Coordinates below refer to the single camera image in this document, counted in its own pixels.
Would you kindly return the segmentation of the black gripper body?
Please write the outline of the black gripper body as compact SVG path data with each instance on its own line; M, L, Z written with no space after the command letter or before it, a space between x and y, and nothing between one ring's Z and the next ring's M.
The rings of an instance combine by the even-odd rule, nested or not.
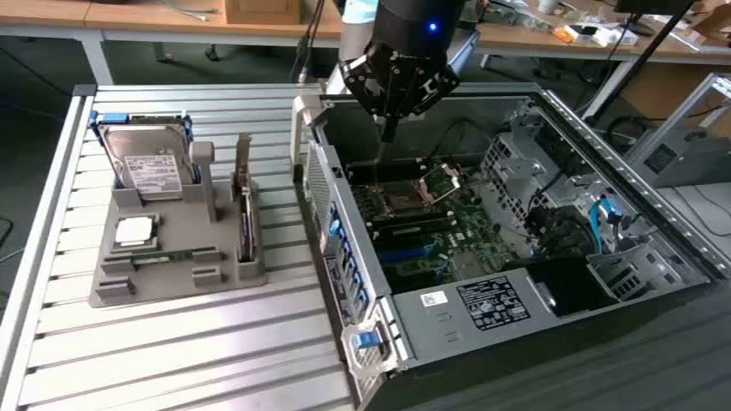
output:
M436 67L448 64L451 45L460 17L459 1L380 1L366 55L379 82L387 86L394 69Z

